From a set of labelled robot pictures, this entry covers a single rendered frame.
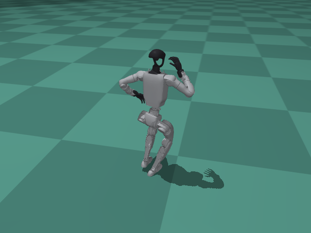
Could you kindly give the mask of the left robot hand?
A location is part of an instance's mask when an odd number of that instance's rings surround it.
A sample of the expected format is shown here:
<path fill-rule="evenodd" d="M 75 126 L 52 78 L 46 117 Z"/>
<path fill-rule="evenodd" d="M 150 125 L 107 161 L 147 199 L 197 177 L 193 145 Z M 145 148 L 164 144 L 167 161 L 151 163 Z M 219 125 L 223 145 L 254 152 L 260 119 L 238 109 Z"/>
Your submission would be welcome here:
<path fill-rule="evenodd" d="M 143 94 L 141 94 L 141 93 L 138 93 L 136 90 L 133 90 L 133 93 L 135 94 L 133 97 L 137 97 L 137 98 L 139 98 L 140 100 L 141 100 L 141 103 L 143 103 L 143 101 L 144 101 L 144 103 L 145 103 L 145 99 L 144 99 L 144 97 L 143 97 Z"/>

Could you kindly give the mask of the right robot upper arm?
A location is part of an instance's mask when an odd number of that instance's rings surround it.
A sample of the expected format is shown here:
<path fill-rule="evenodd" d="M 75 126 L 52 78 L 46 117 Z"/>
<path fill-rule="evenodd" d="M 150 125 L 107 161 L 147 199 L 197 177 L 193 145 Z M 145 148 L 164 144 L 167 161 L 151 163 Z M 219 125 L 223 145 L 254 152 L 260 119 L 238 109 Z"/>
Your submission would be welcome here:
<path fill-rule="evenodd" d="M 185 94 L 187 98 L 191 97 L 194 94 L 189 92 L 188 88 L 186 88 L 186 86 L 183 83 L 181 83 L 174 75 L 165 75 L 164 81 L 167 86 L 173 86 L 178 91 Z"/>

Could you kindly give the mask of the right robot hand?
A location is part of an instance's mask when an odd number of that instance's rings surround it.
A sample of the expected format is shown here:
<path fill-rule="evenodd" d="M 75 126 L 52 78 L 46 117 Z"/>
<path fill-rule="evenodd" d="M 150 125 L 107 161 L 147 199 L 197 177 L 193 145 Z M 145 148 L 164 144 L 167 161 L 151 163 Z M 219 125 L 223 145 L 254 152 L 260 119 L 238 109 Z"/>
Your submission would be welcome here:
<path fill-rule="evenodd" d="M 181 78 L 182 77 L 181 72 L 184 70 L 182 69 L 179 59 L 177 57 L 170 57 L 169 60 L 172 60 L 174 62 L 174 64 L 173 63 L 170 63 L 170 64 L 173 65 L 178 70 L 177 74 Z"/>

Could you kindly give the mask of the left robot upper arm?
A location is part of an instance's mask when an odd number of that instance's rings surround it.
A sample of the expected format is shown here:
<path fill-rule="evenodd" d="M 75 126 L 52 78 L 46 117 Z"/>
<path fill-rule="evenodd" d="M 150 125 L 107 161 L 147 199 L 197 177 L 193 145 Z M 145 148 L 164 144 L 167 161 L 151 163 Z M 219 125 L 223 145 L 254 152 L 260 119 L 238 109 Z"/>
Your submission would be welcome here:
<path fill-rule="evenodd" d="M 120 88 L 124 89 L 127 87 L 128 83 L 134 83 L 137 81 L 143 81 L 143 74 L 145 71 L 138 71 L 137 73 L 130 75 L 124 79 L 119 80 Z"/>

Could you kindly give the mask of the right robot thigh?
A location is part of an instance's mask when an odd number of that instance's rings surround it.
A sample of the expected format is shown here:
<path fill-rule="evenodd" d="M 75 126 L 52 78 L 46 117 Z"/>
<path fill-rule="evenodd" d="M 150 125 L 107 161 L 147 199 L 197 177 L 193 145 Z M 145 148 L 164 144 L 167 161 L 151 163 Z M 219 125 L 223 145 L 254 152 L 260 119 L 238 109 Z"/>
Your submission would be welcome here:
<path fill-rule="evenodd" d="M 166 147 L 169 141 L 173 141 L 173 134 L 174 134 L 173 126 L 167 120 L 162 120 L 162 122 L 158 120 L 156 127 L 165 136 L 161 144 L 163 147 Z"/>

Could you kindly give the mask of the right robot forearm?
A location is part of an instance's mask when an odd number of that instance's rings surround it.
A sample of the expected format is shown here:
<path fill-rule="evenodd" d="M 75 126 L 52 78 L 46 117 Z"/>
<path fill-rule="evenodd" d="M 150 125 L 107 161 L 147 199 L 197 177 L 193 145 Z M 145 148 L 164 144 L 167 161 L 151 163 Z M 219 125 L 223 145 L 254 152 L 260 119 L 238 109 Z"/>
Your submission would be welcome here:
<path fill-rule="evenodd" d="M 184 71 L 181 72 L 182 77 L 180 78 L 183 82 L 183 84 L 186 86 L 186 88 L 188 88 L 189 92 L 194 93 L 194 86 L 192 85 L 192 83 L 189 80 L 189 77 L 185 74 Z"/>

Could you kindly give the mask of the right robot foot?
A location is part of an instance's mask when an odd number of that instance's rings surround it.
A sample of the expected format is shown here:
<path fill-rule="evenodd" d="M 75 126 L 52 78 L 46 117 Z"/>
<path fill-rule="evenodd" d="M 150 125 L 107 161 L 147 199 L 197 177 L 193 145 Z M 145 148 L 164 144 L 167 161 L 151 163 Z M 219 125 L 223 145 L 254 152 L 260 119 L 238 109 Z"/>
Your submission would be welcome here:
<path fill-rule="evenodd" d="M 161 169 L 162 169 L 162 164 L 160 163 L 155 172 L 153 172 L 154 169 L 149 170 L 148 173 L 147 173 L 147 175 L 151 177 L 151 176 L 153 176 L 155 173 L 157 173 L 158 171 L 160 171 Z"/>

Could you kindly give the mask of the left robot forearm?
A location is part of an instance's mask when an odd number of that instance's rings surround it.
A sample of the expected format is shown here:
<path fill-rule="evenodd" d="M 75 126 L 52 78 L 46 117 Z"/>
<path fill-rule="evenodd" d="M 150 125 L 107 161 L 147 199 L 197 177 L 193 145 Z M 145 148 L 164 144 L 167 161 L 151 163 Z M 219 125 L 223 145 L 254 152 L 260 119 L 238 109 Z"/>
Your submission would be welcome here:
<path fill-rule="evenodd" d="M 128 84 L 127 84 L 127 87 L 124 88 L 124 89 L 122 89 L 122 90 L 124 90 L 124 91 L 126 92 L 126 94 L 129 94 L 129 95 L 131 95 L 131 96 L 134 96 L 134 95 L 135 95 L 135 94 L 133 93 L 133 90 L 134 90 L 134 89 L 130 88 Z"/>

